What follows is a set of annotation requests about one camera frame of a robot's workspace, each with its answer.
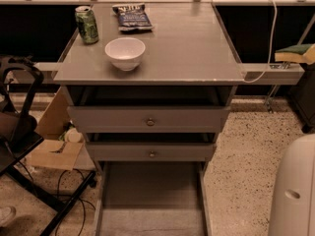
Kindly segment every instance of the floor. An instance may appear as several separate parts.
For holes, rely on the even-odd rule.
[[[50,96],[35,99],[35,117],[40,118]],[[267,236],[278,165],[285,148],[304,134],[286,99],[274,100],[274,113],[269,113],[263,102],[263,97],[236,97],[219,136],[204,178],[213,236]],[[21,166],[18,169],[27,174]],[[37,185],[56,193],[62,170],[28,169]],[[81,235],[91,235],[99,175],[96,180],[96,188],[88,187],[81,196],[85,210],[77,202],[53,235],[79,235],[83,222]],[[71,193],[80,181],[78,171],[67,171],[60,181],[60,194]],[[13,222],[0,229],[0,235],[5,236],[39,235],[55,214],[6,175],[0,177],[0,206],[17,209]]]

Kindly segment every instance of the cardboard box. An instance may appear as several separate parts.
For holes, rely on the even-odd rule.
[[[38,121],[36,131],[44,141],[27,156],[27,165],[64,170],[95,169],[83,143],[58,141],[70,122],[67,107],[60,88]]]

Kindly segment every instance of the green can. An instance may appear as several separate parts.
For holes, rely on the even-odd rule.
[[[76,21],[79,34],[84,43],[98,42],[95,14],[90,6],[79,6],[76,8]]]

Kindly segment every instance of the drawer knob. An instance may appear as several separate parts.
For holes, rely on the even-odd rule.
[[[156,157],[156,155],[157,155],[157,153],[154,151],[150,151],[150,153],[149,153],[150,158],[154,158],[154,157]]]
[[[147,120],[147,125],[150,126],[150,127],[154,126],[155,123],[156,123],[156,122],[155,122],[154,119],[152,119],[152,118],[149,118],[149,119]]]

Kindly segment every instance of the bowl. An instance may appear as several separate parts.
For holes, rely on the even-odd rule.
[[[122,71],[131,71],[139,66],[145,50],[144,42],[134,37],[120,37],[105,46],[111,64]]]

